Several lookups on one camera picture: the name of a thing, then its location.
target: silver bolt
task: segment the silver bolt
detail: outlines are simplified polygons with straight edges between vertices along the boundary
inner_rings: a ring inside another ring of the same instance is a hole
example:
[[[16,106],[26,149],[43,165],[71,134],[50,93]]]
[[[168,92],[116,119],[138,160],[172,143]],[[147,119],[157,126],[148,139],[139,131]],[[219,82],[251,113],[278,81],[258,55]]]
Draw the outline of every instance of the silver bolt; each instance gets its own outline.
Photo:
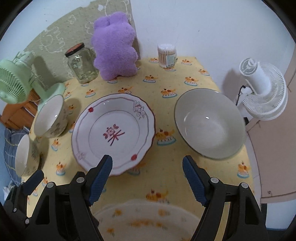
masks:
[[[243,187],[243,188],[248,188],[248,187],[249,187],[249,185],[248,185],[248,184],[246,184],[246,183],[242,183],[242,187]]]
[[[212,178],[211,178],[211,182],[212,182],[212,183],[218,183],[218,182],[219,182],[219,179],[216,178],[216,177],[212,177]]]
[[[46,185],[48,188],[52,188],[54,186],[54,183],[53,182],[50,182]]]
[[[83,183],[84,182],[84,177],[79,177],[76,179],[76,182],[78,183]]]

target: stuffed animal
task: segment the stuffed animal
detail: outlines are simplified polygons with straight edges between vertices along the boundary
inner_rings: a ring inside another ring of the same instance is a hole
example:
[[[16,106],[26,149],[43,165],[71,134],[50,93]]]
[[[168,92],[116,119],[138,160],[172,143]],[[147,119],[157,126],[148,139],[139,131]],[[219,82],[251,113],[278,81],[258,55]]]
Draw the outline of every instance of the stuffed animal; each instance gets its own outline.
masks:
[[[96,52],[94,66],[104,80],[118,75],[133,76],[137,73],[138,54],[132,47],[136,31],[123,12],[99,18],[94,23],[91,44]]]

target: plaid fabric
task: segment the plaid fabric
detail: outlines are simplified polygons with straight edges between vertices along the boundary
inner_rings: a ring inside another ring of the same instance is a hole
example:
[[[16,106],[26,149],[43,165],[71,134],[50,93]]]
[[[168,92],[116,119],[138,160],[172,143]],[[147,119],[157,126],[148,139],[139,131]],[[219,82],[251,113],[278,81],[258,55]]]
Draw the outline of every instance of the plaid fabric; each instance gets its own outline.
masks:
[[[6,128],[4,132],[4,161],[12,180],[17,186],[21,184],[21,178],[16,174],[15,171],[15,154],[21,138],[26,134],[29,134],[27,128],[25,128],[25,130],[18,131]]]

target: power cord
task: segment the power cord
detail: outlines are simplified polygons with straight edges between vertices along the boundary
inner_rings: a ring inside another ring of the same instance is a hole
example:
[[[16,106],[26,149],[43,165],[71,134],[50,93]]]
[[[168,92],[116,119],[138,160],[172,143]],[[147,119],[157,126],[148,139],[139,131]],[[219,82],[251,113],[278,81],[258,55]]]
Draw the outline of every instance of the power cord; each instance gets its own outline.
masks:
[[[237,97],[237,103],[235,104],[236,106],[237,106],[237,104],[238,104],[238,102],[239,102],[239,97],[241,96],[241,90],[242,90],[242,88],[246,88],[246,86],[245,85],[242,85],[241,86],[241,88],[239,89],[239,94],[238,94],[238,97]]]

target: small bowl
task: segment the small bowl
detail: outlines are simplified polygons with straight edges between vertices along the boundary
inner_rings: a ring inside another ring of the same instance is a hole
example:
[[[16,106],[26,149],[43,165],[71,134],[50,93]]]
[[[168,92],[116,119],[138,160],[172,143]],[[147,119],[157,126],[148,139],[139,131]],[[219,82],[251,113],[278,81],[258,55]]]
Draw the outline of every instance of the small bowl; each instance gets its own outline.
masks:
[[[245,124],[238,108],[218,91],[185,92],[176,103],[175,122],[186,143],[212,159],[234,155],[245,142]]]
[[[67,107],[62,95],[49,99],[39,111],[34,133],[37,137],[57,137],[67,127]]]
[[[30,176],[38,168],[40,152],[29,135],[24,135],[17,146],[15,154],[15,170],[19,177]]]

